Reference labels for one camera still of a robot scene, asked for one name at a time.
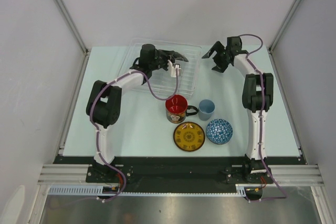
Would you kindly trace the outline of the clear plastic dish rack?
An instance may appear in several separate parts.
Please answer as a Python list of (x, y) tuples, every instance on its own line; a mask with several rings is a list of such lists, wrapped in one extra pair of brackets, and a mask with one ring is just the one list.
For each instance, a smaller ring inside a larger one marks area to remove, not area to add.
[[(196, 88), (202, 47), (146, 38), (134, 38), (124, 52), (124, 60), (119, 68), (118, 76), (130, 70), (135, 59), (140, 56), (141, 47), (144, 44), (153, 44), (156, 49), (174, 50), (188, 59), (187, 62), (176, 61), (181, 67), (177, 93), (190, 98)], [(153, 71), (149, 81), (153, 92), (159, 97), (170, 96), (176, 87), (176, 78), (171, 77), (170, 73), (164, 69)]]

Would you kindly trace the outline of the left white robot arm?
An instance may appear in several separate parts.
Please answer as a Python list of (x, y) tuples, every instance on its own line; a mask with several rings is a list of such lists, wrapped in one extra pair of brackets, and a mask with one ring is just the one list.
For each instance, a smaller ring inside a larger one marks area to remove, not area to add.
[[(94, 160), (101, 165), (97, 174), (103, 181), (112, 181), (116, 172), (119, 172), (117, 168), (111, 166), (115, 155), (112, 148), (108, 146), (107, 135), (120, 116), (122, 96), (133, 88), (147, 84), (149, 91), (157, 100), (169, 100), (176, 95), (179, 86), (181, 65), (178, 61), (188, 62), (188, 59), (177, 51), (157, 49), (153, 44), (144, 44), (140, 55), (126, 73), (109, 83), (97, 80), (93, 84), (86, 114), (89, 116), (90, 123), (96, 128)], [(160, 69), (169, 72), (176, 81), (173, 94), (167, 98), (158, 97), (149, 82), (152, 73)]]

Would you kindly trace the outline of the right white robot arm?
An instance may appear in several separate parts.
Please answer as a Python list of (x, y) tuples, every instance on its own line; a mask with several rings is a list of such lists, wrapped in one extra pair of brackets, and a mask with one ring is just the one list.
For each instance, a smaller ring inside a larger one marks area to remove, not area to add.
[[(244, 50), (243, 37), (257, 38), (260, 46), (253, 51)], [(266, 164), (265, 128), (267, 113), (274, 101), (274, 76), (272, 73), (259, 70), (250, 59), (250, 56), (259, 51), (263, 45), (264, 42), (259, 36), (242, 34), (228, 37), (225, 46), (220, 41), (215, 42), (202, 57), (213, 58), (215, 63), (213, 71), (223, 73), (229, 65), (232, 65), (245, 78), (241, 99), (247, 111), (249, 128), (246, 164), (243, 165), (242, 176), (249, 183), (254, 183), (261, 174), (271, 175)]]

